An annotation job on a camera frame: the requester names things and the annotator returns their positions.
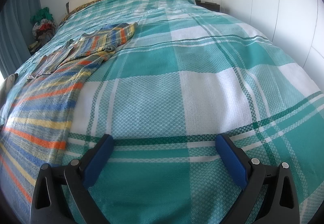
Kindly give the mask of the dark nightstand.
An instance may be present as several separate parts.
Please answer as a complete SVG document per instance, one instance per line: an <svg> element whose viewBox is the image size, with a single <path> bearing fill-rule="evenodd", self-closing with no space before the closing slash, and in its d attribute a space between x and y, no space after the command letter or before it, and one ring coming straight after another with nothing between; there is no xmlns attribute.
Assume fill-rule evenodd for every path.
<svg viewBox="0 0 324 224"><path fill-rule="evenodd" d="M195 0L195 4L213 12L220 12L220 5L217 3Z"/></svg>

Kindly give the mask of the white wardrobe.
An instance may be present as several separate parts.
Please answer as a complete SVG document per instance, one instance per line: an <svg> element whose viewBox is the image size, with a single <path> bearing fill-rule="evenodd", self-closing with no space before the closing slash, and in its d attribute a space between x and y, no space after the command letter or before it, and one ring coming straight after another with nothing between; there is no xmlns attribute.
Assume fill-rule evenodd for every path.
<svg viewBox="0 0 324 224"><path fill-rule="evenodd" d="M261 31L323 87L322 0L221 0L221 8Z"/></svg>

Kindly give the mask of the patterned pillow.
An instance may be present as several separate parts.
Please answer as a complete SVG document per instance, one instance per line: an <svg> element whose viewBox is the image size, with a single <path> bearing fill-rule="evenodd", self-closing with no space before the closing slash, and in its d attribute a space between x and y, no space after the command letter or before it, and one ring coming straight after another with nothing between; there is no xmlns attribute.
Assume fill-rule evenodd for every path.
<svg viewBox="0 0 324 224"><path fill-rule="evenodd" d="M9 91L12 89L12 87L14 86L17 78L18 78L18 73L11 74L4 80L3 84L1 84L0 108L2 108L3 105L5 104L7 95L9 93Z"/></svg>

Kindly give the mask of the striped knit sweater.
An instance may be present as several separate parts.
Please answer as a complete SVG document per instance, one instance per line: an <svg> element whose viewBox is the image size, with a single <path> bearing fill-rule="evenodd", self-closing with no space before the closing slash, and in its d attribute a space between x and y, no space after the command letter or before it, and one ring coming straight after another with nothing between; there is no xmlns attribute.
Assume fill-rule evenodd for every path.
<svg viewBox="0 0 324 224"><path fill-rule="evenodd" d="M1 192L28 223L41 165L62 164L85 81L134 35L136 23L106 25L44 57L14 99L1 129Z"/></svg>

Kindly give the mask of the blue curtain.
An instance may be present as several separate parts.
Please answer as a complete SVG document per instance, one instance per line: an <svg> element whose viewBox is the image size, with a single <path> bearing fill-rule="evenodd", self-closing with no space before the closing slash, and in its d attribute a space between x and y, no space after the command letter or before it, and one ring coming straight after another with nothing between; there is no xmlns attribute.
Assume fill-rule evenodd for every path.
<svg viewBox="0 0 324 224"><path fill-rule="evenodd" d="M31 57L34 42L31 16L41 9L40 0L7 0L1 11L1 74L3 78Z"/></svg>

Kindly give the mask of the pile of clothes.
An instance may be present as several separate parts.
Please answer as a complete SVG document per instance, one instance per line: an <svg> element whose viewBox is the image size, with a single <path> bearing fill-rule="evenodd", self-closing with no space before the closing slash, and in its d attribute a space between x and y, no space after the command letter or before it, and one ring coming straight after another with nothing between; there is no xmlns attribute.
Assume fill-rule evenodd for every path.
<svg viewBox="0 0 324 224"><path fill-rule="evenodd" d="M30 23L32 24L32 35L35 41L28 46L28 49L30 54L34 55L53 38L58 26L48 7L38 10L31 16Z"/></svg>

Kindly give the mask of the teal plaid bedspread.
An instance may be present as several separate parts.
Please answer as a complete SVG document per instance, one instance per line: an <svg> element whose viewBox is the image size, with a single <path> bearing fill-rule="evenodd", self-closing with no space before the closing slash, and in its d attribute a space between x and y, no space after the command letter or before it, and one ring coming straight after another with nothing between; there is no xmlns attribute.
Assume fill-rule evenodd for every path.
<svg viewBox="0 0 324 224"><path fill-rule="evenodd" d="M106 25L133 37L85 81L62 164L102 135L111 158L90 193L111 223L219 223L240 193L215 149L291 169L300 222L323 202L323 93L260 31L194 0L102 0L73 14L18 69L1 111L42 57Z"/></svg>

